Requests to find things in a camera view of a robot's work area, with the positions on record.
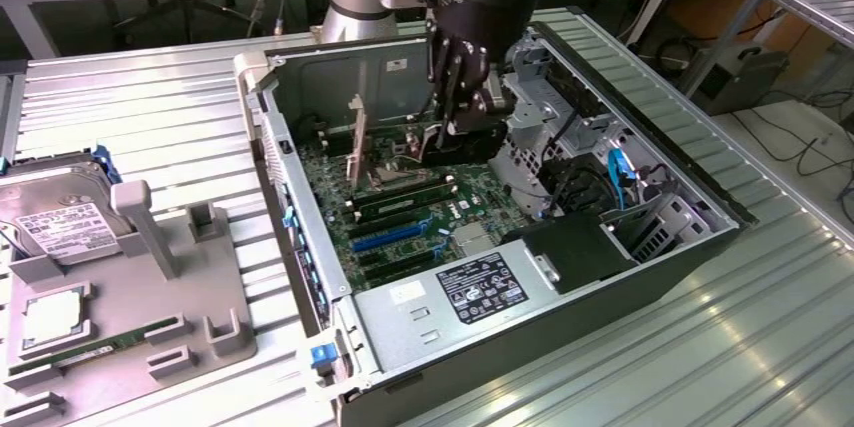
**ram module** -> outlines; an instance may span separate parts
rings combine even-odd
[[[85,360],[118,352],[137,344],[141,344],[145,341],[145,333],[168,327],[176,322],[177,319],[170,317],[153,322],[138,329],[133,329],[129,332],[106,337],[105,339],[100,339],[94,342],[89,342],[80,347],[36,357],[30,361],[10,365],[8,367],[8,375],[17,375],[21,372],[26,372],[28,370],[36,369],[48,364],[57,364],[58,366],[68,367],[72,364],[84,362]]]
[[[353,199],[348,206],[354,209],[356,222],[369,222],[449,200],[455,197],[456,191],[453,176],[447,175],[441,179],[381,192],[362,199]]]

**motherboard chip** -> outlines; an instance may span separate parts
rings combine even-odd
[[[480,222],[472,222],[453,229],[453,240],[465,255],[475,255],[495,247],[492,237],[483,229]]]

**warning label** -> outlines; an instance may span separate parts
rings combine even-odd
[[[14,222],[54,259],[116,243],[116,236],[94,204],[26,215]]]
[[[464,324],[528,300],[499,253],[439,272],[436,277]]]

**sticker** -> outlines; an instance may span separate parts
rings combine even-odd
[[[408,64],[407,59],[389,60],[385,62],[385,72],[396,72],[397,70],[405,70]]]
[[[392,287],[388,289],[388,294],[391,294],[391,301],[395,305],[400,305],[403,302],[415,300],[425,294],[424,286],[420,281],[416,280],[415,282]]]
[[[81,204],[14,219],[53,259],[116,243],[116,236],[94,204]]]
[[[403,202],[397,202],[396,204],[391,204],[391,205],[385,205],[383,207],[380,207],[379,209],[376,209],[376,213],[381,214],[383,212],[388,212],[389,210],[396,210],[396,209],[401,209],[403,207],[408,207],[409,205],[412,205],[415,203],[413,200],[404,200]]]
[[[528,300],[497,252],[439,272],[436,278],[464,324],[472,324]]]

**metal workbench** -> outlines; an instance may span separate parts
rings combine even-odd
[[[744,0],[732,21],[720,34],[711,52],[696,67],[691,67],[679,82],[679,90],[693,95],[723,50],[731,45],[764,0]],[[854,0],[769,0],[784,12],[796,15],[848,49],[854,49]]]
[[[780,191],[772,174],[585,17],[553,10],[535,20],[548,22],[761,223],[659,302],[407,425],[850,423],[850,235],[796,192]],[[258,334],[256,357],[81,425],[168,425],[189,413],[193,425],[333,424],[330,407],[301,389],[301,328],[230,74],[237,53],[310,42],[296,35],[30,63],[20,155],[97,139],[124,177],[152,185],[156,215],[216,200],[228,211]],[[8,278],[0,283],[8,289]]]

